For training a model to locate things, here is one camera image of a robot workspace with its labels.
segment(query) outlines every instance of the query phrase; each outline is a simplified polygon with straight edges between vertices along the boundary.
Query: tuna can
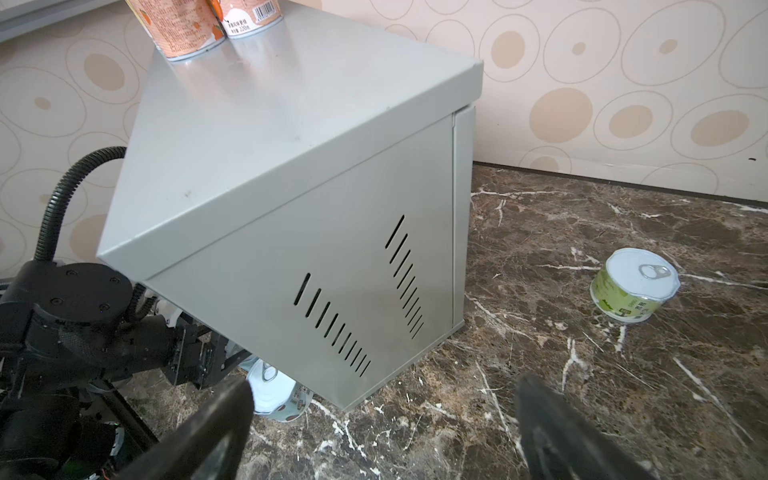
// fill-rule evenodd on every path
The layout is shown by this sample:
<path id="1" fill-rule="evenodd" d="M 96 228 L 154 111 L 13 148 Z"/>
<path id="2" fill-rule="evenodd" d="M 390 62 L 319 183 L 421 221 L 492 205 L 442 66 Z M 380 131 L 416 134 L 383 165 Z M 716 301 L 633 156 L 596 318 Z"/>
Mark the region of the tuna can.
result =
<path id="1" fill-rule="evenodd" d="M 278 422 L 292 422 L 312 402 L 312 390 L 262 359 L 250 367 L 246 378 L 253 392 L 254 412 L 257 415 Z"/>
<path id="2" fill-rule="evenodd" d="M 205 0 L 126 0 L 168 60 L 186 60 L 227 37 Z"/>
<path id="3" fill-rule="evenodd" d="M 283 15 L 277 0 L 209 0 L 230 38 L 242 38 L 275 25 Z"/>
<path id="4" fill-rule="evenodd" d="M 677 293 L 680 280 L 669 262 L 648 250 L 613 252 L 589 286 L 594 304 L 609 317 L 642 322 Z"/>

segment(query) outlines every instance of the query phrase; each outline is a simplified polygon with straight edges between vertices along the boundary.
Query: wall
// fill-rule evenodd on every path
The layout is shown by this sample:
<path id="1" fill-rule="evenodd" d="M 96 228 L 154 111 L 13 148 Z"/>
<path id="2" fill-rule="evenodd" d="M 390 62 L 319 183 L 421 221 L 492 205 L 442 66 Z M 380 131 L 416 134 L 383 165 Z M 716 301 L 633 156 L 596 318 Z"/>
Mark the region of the wall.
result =
<path id="1" fill-rule="evenodd" d="M 477 161 L 768 200 L 765 0 L 322 7 L 482 58 Z"/>
<path id="2" fill-rule="evenodd" d="M 476 160 L 768 200 L 764 0 L 301 2 L 483 58 Z M 121 2 L 0 44 L 0 277 L 71 163 L 127 144 L 153 48 Z M 75 194 L 64 261 L 94 260 L 120 166 Z"/>
<path id="3" fill-rule="evenodd" d="M 153 50 L 122 2 L 0 43 L 0 277 L 32 258 L 70 165 L 127 144 Z M 66 263 L 95 260 L 121 162 L 99 167 L 72 198 L 57 250 Z"/>

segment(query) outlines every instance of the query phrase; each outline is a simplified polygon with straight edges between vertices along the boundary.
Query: can lid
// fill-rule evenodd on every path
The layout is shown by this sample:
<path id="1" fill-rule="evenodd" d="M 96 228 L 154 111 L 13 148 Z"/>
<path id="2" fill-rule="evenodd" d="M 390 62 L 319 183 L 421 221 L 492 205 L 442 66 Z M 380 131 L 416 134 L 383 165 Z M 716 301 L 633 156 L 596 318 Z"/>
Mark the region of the can lid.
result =
<path id="1" fill-rule="evenodd" d="M 246 377 L 253 393 L 253 409 L 271 413 L 288 401 L 296 380 L 258 359 Z"/>
<path id="2" fill-rule="evenodd" d="M 663 302 L 680 288 L 677 270 L 648 250 L 622 248 L 605 262 L 611 279 L 625 292 Z"/>

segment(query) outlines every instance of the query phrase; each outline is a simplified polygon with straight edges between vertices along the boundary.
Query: dark marble floor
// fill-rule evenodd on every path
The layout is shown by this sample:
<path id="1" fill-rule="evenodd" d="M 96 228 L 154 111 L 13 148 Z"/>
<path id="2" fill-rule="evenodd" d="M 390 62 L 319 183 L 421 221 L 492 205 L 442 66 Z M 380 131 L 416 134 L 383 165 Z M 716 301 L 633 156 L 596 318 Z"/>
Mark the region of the dark marble floor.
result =
<path id="1" fill-rule="evenodd" d="M 768 209 L 481 166 L 472 192 L 465 330 L 347 415 L 255 419 L 241 478 L 527 478 L 525 371 L 659 478 L 765 478 Z M 622 247 L 682 282 L 637 325 L 588 293 Z M 126 394 L 162 436 L 211 392 L 148 372 Z"/>

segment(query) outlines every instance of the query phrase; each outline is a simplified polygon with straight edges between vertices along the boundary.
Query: gray metal box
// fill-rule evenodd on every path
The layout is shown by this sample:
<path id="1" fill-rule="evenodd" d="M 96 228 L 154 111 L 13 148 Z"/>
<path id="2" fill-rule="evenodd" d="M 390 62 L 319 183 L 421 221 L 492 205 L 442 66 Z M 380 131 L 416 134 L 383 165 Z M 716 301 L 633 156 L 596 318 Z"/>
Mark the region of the gray metal box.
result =
<path id="1" fill-rule="evenodd" d="M 98 256 L 349 409 L 463 324 L 482 63 L 284 11 L 155 55 Z"/>

